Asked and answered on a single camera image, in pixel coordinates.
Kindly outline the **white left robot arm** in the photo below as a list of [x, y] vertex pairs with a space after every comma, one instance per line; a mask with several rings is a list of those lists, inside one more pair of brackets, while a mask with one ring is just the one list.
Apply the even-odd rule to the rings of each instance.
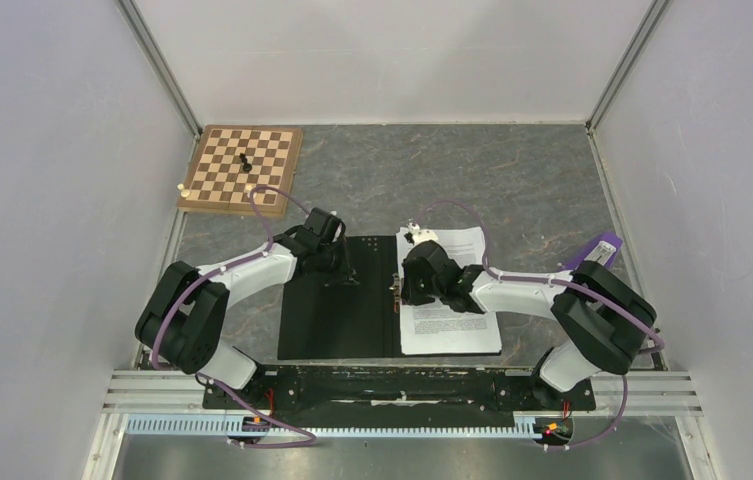
[[201, 267], [170, 264], [158, 280], [135, 327], [156, 369], [170, 365], [227, 387], [243, 408], [259, 405], [266, 393], [259, 363], [226, 343], [227, 310], [269, 287], [307, 276], [354, 281], [346, 226], [333, 212], [312, 209], [300, 225], [272, 234], [259, 248]]

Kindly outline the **blue folder with black inside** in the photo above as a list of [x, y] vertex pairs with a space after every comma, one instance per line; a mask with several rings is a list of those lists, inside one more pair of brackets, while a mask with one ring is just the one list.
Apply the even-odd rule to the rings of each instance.
[[281, 360], [401, 357], [399, 302], [393, 290], [400, 273], [395, 236], [349, 239], [358, 286], [324, 285], [312, 274], [283, 290], [277, 356]]

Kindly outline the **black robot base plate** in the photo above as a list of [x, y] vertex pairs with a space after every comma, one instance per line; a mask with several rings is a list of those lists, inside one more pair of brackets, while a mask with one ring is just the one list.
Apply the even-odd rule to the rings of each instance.
[[516, 412], [591, 412], [583, 380], [564, 394], [527, 369], [268, 365], [239, 396], [273, 418], [314, 427], [505, 427]]

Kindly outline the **printed paper sheet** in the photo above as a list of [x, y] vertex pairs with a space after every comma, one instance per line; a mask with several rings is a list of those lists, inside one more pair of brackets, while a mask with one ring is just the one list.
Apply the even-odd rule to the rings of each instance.
[[[438, 243], [460, 266], [479, 264], [485, 247], [482, 229], [441, 229]], [[404, 356], [498, 355], [502, 339], [493, 313], [452, 311], [440, 301], [423, 306], [400, 303], [399, 343]]]

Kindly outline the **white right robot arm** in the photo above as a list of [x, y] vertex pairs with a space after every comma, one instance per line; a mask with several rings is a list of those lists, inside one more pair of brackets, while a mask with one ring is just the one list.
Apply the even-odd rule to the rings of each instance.
[[532, 400], [543, 408], [558, 406], [597, 373], [626, 375], [646, 353], [646, 340], [655, 349], [664, 345], [654, 330], [655, 308], [596, 261], [553, 274], [519, 274], [462, 266], [427, 240], [411, 248], [401, 268], [407, 305], [438, 302], [460, 314], [509, 312], [557, 321], [568, 339], [542, 358], [529, 382]]

